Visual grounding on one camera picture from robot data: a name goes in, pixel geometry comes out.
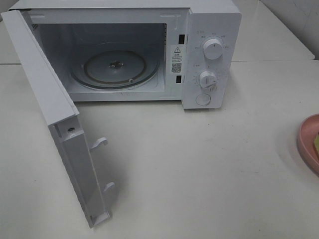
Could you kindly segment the round white door button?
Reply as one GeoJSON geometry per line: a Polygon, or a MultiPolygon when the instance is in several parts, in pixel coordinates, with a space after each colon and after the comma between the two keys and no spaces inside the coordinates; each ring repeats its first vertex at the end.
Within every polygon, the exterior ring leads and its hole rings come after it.
{"type": "Polygon", "coordinates": [[[208,94],[200,94],[196,97],[196,103],[200,106],[206,106],[210,104],[211,96],[208,94]]]}

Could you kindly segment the white timer knob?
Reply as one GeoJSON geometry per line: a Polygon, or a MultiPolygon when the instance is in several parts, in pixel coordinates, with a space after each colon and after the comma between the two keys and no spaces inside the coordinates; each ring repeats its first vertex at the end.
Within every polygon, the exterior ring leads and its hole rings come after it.
{"type": "Polygon", "coordinates": [[[216,75],[211,71],[204,71],[199,75],[199,84],[203,89],[212,89],[216,85],[216,75]]]}

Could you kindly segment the white microwave door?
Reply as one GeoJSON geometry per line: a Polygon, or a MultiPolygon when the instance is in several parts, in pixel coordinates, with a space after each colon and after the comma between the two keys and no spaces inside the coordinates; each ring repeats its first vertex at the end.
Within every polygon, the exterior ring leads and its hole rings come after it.
{"type": "Polygon", "coordinates": [[[89,146],[79,111],[34,36],[27,13],[11,10],[2,13],[2,19],[92,228],[111,217],[109,194],[100,186],[91,157],[93,149],[107,140],[102,137],[89,146]]]}

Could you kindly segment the pink round plate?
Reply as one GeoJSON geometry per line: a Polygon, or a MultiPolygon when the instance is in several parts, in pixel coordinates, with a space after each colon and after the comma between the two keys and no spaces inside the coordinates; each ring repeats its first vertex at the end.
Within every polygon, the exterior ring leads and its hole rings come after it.
{"type": "Polygon", "coordinates": [[[319,115],[306,118],[300,125],[297,137],[299,154],[309,169],[319,175],[319,153],[315,140],[319,136],[319,115]]]}

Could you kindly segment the white bread sandwich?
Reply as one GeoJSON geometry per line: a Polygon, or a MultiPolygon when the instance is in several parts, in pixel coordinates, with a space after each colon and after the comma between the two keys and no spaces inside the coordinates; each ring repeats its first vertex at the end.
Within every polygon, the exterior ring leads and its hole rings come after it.
{"type": "Polygon", "coordinates": [[[313,148],[315,152],[316,159],[319,159],[319,134],[317,133],[313,140],[313,148]]]}

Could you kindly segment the white microwave oven body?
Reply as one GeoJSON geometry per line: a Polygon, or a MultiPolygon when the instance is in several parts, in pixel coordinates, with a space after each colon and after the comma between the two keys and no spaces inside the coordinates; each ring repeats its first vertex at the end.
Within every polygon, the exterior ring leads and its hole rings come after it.
{"type": "Polygon", "coordinates": [[[219,108],[239,31],[241,13],[230,0],[20,0],[8,11],[30,17],[33,34],[73,102],[180,100],[185,109],[219,108]],[[208,60],[203,43],[224,43],[208,60]],[[94,89],[71,74],[82,56],[130,50],[159,60],[148,81],[117,90],[94,89]],[[199,75],[214,72],[216,85],[203,89],[199,75]],[[196,97],[211,96],[200,106],[196,97]]]}

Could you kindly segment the upper white power knob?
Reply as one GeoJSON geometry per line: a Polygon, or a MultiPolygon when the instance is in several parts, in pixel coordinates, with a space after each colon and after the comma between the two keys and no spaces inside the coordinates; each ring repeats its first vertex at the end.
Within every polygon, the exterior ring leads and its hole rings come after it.
{"type": "Polygon", "coordinates": [[[218,59],[223,54],[224,43],[221,39],[213,37],[203,43],[203,54],[208,60],[218,59]]]}

